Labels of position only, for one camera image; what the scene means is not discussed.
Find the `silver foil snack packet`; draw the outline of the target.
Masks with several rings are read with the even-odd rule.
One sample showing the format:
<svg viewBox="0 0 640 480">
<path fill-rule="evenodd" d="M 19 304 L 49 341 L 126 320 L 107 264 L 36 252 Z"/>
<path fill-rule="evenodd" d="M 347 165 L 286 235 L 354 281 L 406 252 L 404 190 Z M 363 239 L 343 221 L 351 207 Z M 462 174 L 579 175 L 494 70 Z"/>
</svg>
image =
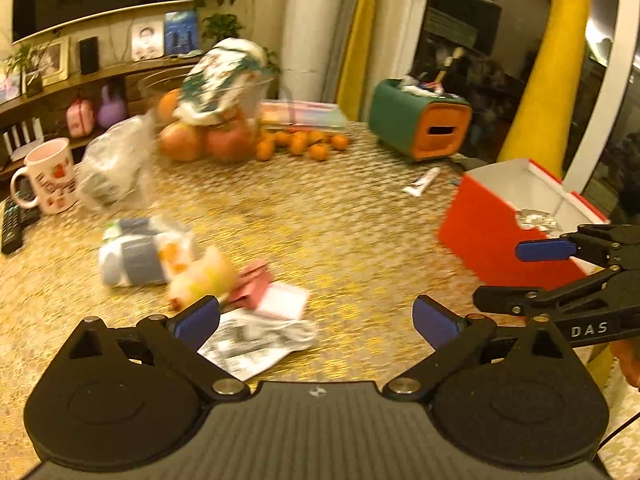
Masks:
<svg viewBox="0 0 640 480">
<path fill-rule="evenodd" d="M 545 211 L 535 209 L 519 209 L 515 211 L 515 221 L 522 230 L 536 229 L 540 232 L 551 234 L 561 232 L 556 219 Z"/>
</svg>

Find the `white mug with strawberries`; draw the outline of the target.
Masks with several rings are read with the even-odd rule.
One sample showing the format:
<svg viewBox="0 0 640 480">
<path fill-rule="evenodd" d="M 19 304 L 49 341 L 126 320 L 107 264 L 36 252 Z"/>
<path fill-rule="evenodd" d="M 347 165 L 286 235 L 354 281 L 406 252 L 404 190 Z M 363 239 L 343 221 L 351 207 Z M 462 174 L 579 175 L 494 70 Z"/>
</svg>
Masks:
<svg viewBox="0 0 640 480">
<path fill-rule="evenodd" d="M 17 195 L 16 182 L 26 178 L 32 186 L 31 200 Z M 10 182 L 14 203 L 23 209 L 38 207 L 43 214 L 59 214 L 77 202 L 74 159 L 70 140 L 55 138 L 33 148 Z"/>
</svg>

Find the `white blue tissue pack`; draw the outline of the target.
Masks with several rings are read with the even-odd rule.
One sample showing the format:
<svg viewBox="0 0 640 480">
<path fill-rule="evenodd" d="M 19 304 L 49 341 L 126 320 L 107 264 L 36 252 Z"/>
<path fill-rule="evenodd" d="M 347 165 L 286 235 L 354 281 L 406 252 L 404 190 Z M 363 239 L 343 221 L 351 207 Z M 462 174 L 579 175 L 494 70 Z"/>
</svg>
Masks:
<svg viewBox="0 0 640 480">
<path fill-rule="evenodd" d="M 108 287 L 163 285 L 199 254 L 193 232 L 175 220 L 161 214 L 122 218 L 104 231 L 99 268 Z"/>
</svg>

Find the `blue picture card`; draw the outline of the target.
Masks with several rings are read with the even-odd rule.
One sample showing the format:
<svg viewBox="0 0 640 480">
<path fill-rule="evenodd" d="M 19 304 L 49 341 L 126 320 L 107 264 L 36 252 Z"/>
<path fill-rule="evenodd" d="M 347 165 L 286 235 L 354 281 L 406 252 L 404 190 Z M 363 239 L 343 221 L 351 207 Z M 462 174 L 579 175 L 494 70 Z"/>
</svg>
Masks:
<svg viewBox="0 0 640 480">
<path fill-rule="evenodd" d="M 164 21 L 166 55 L 189 54 L 200 48 L 198 16 L 193 10 L 167 12 Z"/>
</svg>

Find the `white printed plastic wrapper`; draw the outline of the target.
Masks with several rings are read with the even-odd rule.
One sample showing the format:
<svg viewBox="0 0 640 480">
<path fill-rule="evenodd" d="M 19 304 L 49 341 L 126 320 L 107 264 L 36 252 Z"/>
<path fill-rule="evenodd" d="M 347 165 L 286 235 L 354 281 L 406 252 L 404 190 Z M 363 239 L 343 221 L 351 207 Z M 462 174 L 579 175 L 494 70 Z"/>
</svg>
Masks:
<svg viewBox="0 0 640 480">
<path fill-rule="evenodd" d="M 247 382 L 291 353 L 306 351 L 318 342 L 316 324 L 307 320 L 273 320 L 243 310 L 221 315 L 216 332 L 198 354 Z"/>
</svg>

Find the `black remote control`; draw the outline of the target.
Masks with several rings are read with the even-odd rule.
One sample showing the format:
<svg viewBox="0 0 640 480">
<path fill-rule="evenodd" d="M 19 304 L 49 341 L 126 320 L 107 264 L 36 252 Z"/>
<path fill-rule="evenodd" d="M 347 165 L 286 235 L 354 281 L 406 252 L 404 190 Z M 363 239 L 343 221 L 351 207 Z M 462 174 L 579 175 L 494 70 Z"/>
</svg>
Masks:
<svg viewBox="0 0 640 480">
<path fill-rule="evenodd" d="M 38 207 L 24 209 L 9 196 L 4 202 L 2 217 L 2 254 L 8 256 L 22 248 L 24 229 L 35 224 L 39 219 L 40 209 Z"/>
</svg>

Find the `yellow plush toy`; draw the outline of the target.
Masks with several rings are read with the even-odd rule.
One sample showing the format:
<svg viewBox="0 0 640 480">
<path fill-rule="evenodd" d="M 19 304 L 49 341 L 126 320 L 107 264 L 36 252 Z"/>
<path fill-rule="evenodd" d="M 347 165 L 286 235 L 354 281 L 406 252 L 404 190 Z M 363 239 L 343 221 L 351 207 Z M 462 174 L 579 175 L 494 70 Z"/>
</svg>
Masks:
<svg viewBox="0 0 640 480">
<path fill-rule="evenodd" d="M 186 266 L 169 283 L 167 298 L 175 311 L 192 306 L 205 296 L 227 297 L 238 280 L 231 260 L 217 247 L 209 246 L 198 260 Z"/>
</svg>

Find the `white cream tube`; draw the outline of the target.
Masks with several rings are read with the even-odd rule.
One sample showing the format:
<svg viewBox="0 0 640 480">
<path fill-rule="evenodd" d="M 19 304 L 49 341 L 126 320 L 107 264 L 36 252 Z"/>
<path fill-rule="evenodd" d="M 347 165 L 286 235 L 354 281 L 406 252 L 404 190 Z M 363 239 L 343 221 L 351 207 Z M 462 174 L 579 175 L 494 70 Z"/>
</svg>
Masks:
<svg viewBox="0 0 640 480">
<path fill-rule="evenodd" d="M 421 197 L 425 190 L 434 182 L 434 180 L 439 176 L 440 168 L 433 167 L 420 177 L 418 180 L 412 182 L 410 185 L 405 186 L 402 189 L 402 192 L 412 196 L 412 197 Z"/>
</svg>

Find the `red cardboard box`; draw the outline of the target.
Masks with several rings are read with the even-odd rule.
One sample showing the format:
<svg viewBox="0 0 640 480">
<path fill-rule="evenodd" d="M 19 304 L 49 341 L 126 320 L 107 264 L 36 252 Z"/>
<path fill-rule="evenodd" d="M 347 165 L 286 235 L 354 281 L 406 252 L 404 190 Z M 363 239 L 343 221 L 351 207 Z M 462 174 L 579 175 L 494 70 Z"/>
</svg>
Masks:
<svg viewBox="0 0 640 480">
<path fill-rule="evenodd" d="M 561 232 L 520 229 L 515 221 L 519 209 L 552 214 Z M 487 285 L 552 289 L 583 278 L 596 267 L 575 258 L 523 262 L 516 258 L 516 245 L 574 232 L 581 224 L 606 222 L 588 200 L 565 191 L 547 170 L 521 158 L 466 172 L 438 238 Z"/>
</svg>

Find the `pink binder clip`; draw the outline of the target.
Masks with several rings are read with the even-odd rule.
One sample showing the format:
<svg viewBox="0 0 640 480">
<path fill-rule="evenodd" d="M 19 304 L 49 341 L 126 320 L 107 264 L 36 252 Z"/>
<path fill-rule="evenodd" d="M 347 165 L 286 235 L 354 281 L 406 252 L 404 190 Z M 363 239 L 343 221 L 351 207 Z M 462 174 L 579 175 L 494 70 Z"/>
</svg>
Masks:
<svg viewBox="0 0 640 480">
<path fill-rule="evenodd" d="M 264 260 L 249 263 L 239 274 L 234 289 L 228 297 L 228 304 L 248 310 L 256 310 L 264 299 L 273 281 L 269 264 Z"/>
</svg>

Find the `large red apple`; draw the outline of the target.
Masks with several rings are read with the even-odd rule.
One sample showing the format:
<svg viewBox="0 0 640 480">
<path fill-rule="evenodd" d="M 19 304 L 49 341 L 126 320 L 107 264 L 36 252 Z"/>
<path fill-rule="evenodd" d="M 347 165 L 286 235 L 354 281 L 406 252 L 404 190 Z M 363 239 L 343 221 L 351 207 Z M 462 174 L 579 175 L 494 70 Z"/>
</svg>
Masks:
<svg viewBox="0 0 640 480">
<path fill-rule="evenodd" d="M 245 119 L 232 119 L 205 131 L 206 154 L 223 164 L 246 162 L 255 157 L 255 131 Z"/>
</svg>

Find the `printed cloth bag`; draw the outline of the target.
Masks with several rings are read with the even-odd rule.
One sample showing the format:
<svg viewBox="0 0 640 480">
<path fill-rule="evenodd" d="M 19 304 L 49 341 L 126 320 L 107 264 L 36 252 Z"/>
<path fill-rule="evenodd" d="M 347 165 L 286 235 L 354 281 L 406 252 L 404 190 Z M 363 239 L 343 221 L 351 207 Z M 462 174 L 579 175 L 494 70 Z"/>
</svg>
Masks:
<svg viewBox="0 0 640 480">
<path fill-rule="evenodd" d="M 216 126 L 239 110 L 255 117 L 272 79 L 266 51 L 241 38 L 217 42 L 183 79 L 174 117 L 191 126 Z"/>
</svg>

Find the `stack of pastel books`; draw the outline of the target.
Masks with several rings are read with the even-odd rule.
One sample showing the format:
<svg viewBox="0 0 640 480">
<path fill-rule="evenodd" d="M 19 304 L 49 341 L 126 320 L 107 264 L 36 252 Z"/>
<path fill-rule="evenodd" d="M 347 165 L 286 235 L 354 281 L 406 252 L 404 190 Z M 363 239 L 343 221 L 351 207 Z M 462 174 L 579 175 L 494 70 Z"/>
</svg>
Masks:
<svg viewBox="0 0 640 480">
<path fill-rule="evenodd" d="M 271 130 L 343 131 L 348 119 L 336 104 L 308 101 L 265 100 L 260 122 Z"/>
</svg>

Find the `mandarin orange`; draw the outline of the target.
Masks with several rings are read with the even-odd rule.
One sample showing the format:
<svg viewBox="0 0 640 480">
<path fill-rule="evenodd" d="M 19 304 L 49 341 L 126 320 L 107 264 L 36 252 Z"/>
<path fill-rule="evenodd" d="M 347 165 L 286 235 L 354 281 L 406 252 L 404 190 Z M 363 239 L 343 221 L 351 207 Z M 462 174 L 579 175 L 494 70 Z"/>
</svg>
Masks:
<svg viewBox="0 0 640 480">
<path fill-rule="evenodd" d="M 276 144 L 274 144 L 273 140 L 265 139 L 256 144 L 255 156 L 260 162 L 266 162 L 273 158 L 275 151 Z"/>
<path fill-rule="evenodd" d="M 330 149 L 324 143 L 312 144 L 308 148 L 308 155 L 312 160 L 316 162 L 324 162 L 329 158 Z"/>
<path fill-rule="evenodd" d="M 334 134 L 331 136 L 330 144 L 334 150 L 346 151 L 349 147 L 349 138 L 344 134 Z"/>
<path fill-rule="evenodd" d="M 296 132 L 290 135 L 288 151 L 293 156 L 302 156 L 308 148 L 308 138 L 306 132 Z"/>
</svg>

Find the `portrait photo frame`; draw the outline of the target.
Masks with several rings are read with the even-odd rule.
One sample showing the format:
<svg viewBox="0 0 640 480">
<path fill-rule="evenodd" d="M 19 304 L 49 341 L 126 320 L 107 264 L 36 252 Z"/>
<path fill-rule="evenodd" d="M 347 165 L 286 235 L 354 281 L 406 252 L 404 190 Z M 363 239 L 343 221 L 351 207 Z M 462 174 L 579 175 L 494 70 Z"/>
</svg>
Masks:
<svg viewBox="0 0 640 480">
<path fill-rule="evenodd" d="M 162 20 L 134 21 L 131 25 L 131 58 L 134 62 L 161 58 L 164 55 Z"/>
</svg>

